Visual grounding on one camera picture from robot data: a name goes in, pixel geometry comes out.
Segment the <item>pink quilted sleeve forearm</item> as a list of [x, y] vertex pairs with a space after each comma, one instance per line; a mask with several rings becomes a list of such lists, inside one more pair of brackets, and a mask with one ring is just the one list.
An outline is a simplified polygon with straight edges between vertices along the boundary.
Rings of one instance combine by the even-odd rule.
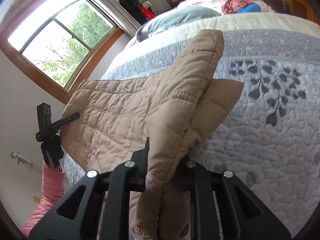
[[46, 163], [42, 165], [42, 198], [35, 211], [24, 224], [21, 232], [29, 238], [29, 233], [53, 205], [65, 194], [63, 181], [65, 170], [62, 165], [52, 170]]

